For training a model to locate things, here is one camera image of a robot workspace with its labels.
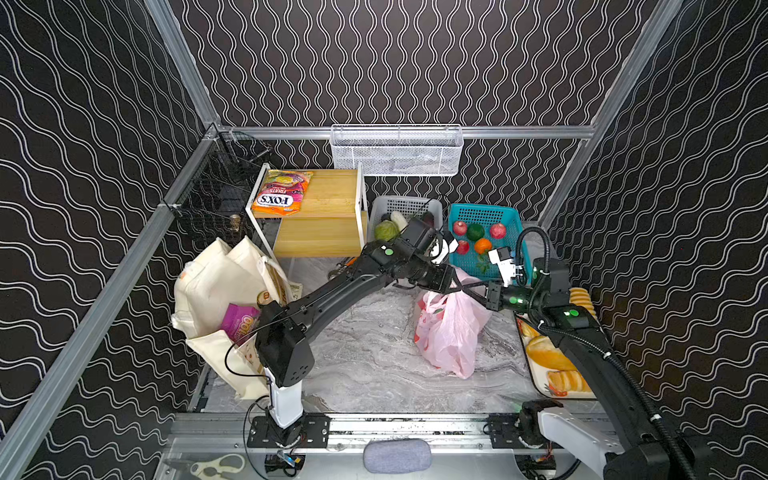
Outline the pink plastic bag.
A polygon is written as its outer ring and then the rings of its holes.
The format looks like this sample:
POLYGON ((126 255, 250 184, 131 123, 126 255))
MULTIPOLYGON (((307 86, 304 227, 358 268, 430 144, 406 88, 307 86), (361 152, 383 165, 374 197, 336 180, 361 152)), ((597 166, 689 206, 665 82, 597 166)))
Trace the pink plastic bag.
POLYGON ((433 367, 461 379, 475 371, 478 338, 491 311, 463 291, 425 291, 417 302, 413 342, 433 367))

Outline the green drink can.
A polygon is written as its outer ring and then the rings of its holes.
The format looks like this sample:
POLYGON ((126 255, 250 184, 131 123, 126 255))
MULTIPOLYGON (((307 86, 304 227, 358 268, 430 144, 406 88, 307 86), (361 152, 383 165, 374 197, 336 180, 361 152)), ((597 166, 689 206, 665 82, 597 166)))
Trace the green drink can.
POLYGON ((261 291, 257 296, 257 306, 259 309, 262 309, 264 306, 268 305, 273 301, 272 296, 270 295, 270 292, 268 290, 261 291))

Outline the magenta Lot 100 candy bag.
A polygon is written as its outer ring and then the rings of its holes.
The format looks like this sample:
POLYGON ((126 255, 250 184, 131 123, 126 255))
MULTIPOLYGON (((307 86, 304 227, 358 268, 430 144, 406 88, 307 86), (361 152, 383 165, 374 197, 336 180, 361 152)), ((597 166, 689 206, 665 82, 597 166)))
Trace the magenta Lot 100 candy bag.
POLYGON ((258 324, 261 310, 253 306, 230 303, 222 319, 220 329, 235 344, 242 344, 258 324))

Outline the cream canvas tote bag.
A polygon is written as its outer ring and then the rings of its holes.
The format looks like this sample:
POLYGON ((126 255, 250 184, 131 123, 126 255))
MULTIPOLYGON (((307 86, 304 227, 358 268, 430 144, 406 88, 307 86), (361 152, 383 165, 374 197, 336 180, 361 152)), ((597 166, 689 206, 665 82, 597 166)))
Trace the cream canvas tote bag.
POLYGON ((242 400, 268 393, 263 367, 252 344, 233 343, 220 325, 230 303, 258 308, 257 296, 263 290, 285 305, 302 287, 289 281, 279 263, 248 238, 234 247, 214 240, 185 265, 174 285, 172 326, 242 400))

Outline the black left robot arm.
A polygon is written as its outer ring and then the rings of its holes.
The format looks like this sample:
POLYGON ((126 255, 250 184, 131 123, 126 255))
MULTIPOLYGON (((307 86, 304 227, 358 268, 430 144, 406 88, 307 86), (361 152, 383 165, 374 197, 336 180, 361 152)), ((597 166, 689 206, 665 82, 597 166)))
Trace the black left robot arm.
POLYGON ((420 219, 412 219, 392 240, 373 240, 360 255, 323 286, 284 306, 264 306, 254 346, 270 391, 270 416, 290 429, 303 416, 302 381, 315 358, 311 342, 337 317, 365 297, 401 280, 445 294, 455 269, 446 257, 458 246, 420 219))

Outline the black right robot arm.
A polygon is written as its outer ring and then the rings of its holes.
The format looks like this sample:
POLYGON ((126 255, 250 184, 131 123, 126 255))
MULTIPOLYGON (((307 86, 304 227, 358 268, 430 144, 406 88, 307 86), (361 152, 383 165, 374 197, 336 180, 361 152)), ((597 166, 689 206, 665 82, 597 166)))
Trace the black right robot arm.
POLYGON ((501 278, 486 287, 483 305, 509 309, 550 340, 576 367, 602 404, 618 440, 576 419, 555 400, 527 402, 518 417, 523 442, 565 448, 603 479, 702 479, 711 458, 706 441, 667 425, 660 408, 632 377, 596 319, 552 295, 548 255, 526 274, 523 244, 489 251, 501 278))

